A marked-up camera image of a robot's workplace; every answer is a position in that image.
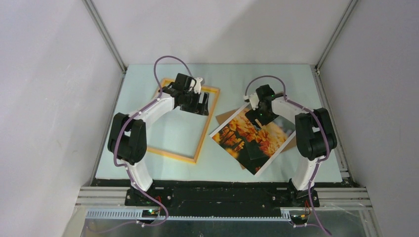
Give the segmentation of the yellow wooden picture frame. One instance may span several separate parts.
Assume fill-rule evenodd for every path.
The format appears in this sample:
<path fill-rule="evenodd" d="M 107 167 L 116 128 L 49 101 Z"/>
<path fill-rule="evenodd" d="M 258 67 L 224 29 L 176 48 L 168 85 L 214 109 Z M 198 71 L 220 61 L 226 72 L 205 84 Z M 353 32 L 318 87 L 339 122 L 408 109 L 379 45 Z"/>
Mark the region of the yellow wooden picture frame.
<path fill-rule="evenodd" d="M 147 147 L 147 152 L 152 153 L 152 154 L 157 154 L 157 155 L 161 155 L 167 158 L 172 158 L 175 160 L 179 160 L 182 162 L 187 162 L 187 163 L 192 163 L 195 164 L 199 158 L 202 146 L 203 146 L 203 142 L 207 136 L 207 131 L 208 131 L 208 127 L 211 121 L 211 118 L 213 116 L 213 112 L 215 110 L 215 107 L 217 105 L 217 101 L 220 95 L 220 89 L 216 88 L 216 87 L 211 87 L 211 86 L 206 86 L 203 85 L 201 86 L 201 92 L 207 92 L 207 93 L 211 93 L 214 94 L 214 98 L 209 102 L 209 115 L 208 118 L 206 119 L 206 123 L 205 126 L 202 130 L 202 133 L 200 135 L 200 139 L 198 142 L 198 145 L 196 147 L 195 153 L 192 157 L 188 157 L 188 156 L 183 156 L 180 154 L 176 154 L 170 151 L 166 151 L 166 150 L 162 150 L 162 149 L 158 149 L 158 148 L 154 148 L 151 146 Z"/>

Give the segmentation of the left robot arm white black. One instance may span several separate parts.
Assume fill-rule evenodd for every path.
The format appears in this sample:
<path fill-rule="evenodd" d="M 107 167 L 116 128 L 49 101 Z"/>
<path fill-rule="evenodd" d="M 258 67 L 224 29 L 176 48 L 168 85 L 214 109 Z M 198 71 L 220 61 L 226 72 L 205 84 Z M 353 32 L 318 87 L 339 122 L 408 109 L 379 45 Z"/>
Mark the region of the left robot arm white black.
<path fill-rule="evenodd" d="M 113 117 L 107 149 L 113 154 L 116 167 L 124 167 L 131 185 L 139 190 L 137 199 L 143 205 L 152 205 L 156 192 L 150 189 L 153 179 L 144 157 L 147 152 L 147 130 L 168 112 L 179 108 L 184 112 L 209 115 L 208 92 L 196 92 L 172 84 L 158 90 L 158 94 L 142 109 L 131 114 L 117 113 Z"/>

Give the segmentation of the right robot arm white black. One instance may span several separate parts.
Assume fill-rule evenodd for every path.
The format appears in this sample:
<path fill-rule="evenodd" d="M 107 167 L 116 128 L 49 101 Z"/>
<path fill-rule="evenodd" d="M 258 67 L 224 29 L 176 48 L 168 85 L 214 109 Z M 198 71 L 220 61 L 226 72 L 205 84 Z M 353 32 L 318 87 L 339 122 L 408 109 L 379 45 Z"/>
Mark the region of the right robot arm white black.
<path fill-rule="evenodd" d="M 314 180 L 321 162 L 328 159 L 337 146 L 337 138 L 326 108 L 309 109 L 287 98 L 281 92 L 276 94 L 269 85 L 262 85 L 251 95 L 244 95 L 244 101 L 251 105 L 246 117 L 256 129 L 261 129 L 276 119 L 280 113 L 288 112 L 295 124 L 296 146 L 302 159 L 291 179 L 294 189 L 287 193 L 288 202 L 301 206 L 307 200 L 307 193 L 314 188 Z"/>

